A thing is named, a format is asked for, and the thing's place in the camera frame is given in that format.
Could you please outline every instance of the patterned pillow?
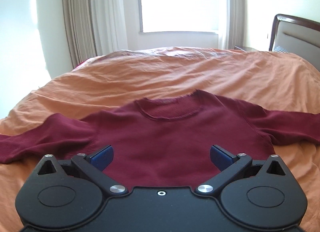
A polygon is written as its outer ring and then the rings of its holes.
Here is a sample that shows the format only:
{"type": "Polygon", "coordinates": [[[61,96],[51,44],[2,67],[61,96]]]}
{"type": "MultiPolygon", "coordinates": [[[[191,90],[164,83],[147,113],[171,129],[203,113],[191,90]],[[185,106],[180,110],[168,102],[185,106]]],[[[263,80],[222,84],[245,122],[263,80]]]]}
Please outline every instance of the patterned pillow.
{"type": "Polygon", "coordinates": [[[282,53],[289,53],[286,49],[284,49],[284,48],[282,48],[280,46],[275,47],[273,51],[282,52],[282,53]]]}

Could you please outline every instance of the nightstand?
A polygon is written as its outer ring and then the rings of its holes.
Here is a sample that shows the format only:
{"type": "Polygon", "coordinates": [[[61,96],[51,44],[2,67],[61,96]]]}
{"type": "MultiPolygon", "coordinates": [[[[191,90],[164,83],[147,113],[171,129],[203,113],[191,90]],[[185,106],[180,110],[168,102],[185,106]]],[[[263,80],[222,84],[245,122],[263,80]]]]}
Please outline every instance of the nightstand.
{"type": "Polygon", "coordinates": [[[251,47],[245,47],[245,46],[239,46],[239,45],[235,45],[234,48],[242,50],[242,51],[247,51],[247,52],[258,51],[257,49],[254,49],[254,48],[251,48],[251,47]]]}

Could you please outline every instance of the silver screw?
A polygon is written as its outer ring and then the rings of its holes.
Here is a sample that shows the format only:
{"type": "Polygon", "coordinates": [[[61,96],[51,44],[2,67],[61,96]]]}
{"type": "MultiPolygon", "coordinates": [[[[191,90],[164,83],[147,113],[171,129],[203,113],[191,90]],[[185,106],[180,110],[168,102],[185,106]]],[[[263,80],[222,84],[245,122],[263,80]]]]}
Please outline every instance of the silver screw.
{"type": "Polygon", "coordinates": [[[158,195],[159,195],[159,196],[164,196],[164,195],[166,195],[166,194],[167,194],[167,193],[166,193],[165,191],[162,191],[162,190],[161,190],[161,191],[158,191],[158,195]]]}
{"type": "Polygon", "coordinates": [[[125,191],[125,186],[122,185],[113,185],[110,187],[110,191],[113,193],[121,193],[125,191]]]}
{"type": "Polygon", "coordinates": [[[203,192],[203,193],[208,193],[208,192],[213,191],[213,187],[208,184],[202,184],[202,185],[198,186],[197,189],[198,189],[198,191],[203,192]]]}

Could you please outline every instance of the wooden headboard frame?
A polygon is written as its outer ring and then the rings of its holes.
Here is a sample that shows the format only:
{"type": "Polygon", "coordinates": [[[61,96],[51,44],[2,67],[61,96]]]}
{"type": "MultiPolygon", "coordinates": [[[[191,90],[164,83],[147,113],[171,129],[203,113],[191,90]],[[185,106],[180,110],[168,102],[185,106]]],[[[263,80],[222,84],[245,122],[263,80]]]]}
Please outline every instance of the wooden headboard frame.
{"type": "Polygon", "coordinates": [[[296,25],[301,25],[301,26],[311,28],[311,29],[314,29],[314,30],[320,32],[320,23],[318,23],[318,22],[308,20],[305,18],[301,18],[301,17],[292,16],[292,15],[277,14],[275,16],[275,18],[273,20],[273,24],[272,24],[269,51],[272,51],[273,43],[275,41],[276,33],[278,31],[278,25],[279,25],[279,22],[281,22],[281,21],[293,23],[296,25]]]}

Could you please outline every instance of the headboard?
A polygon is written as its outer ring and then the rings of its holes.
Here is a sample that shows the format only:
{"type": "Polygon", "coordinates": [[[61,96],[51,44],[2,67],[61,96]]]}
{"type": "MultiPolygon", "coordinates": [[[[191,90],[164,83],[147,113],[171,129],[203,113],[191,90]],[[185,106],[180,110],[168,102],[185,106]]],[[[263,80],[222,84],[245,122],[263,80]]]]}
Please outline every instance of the headboard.
{"type": "Polygon", "coordinates": [[[277,14],[273,20],[269,51],[275,49],[297,54],[320,71],[320,23],[277,14]]]}

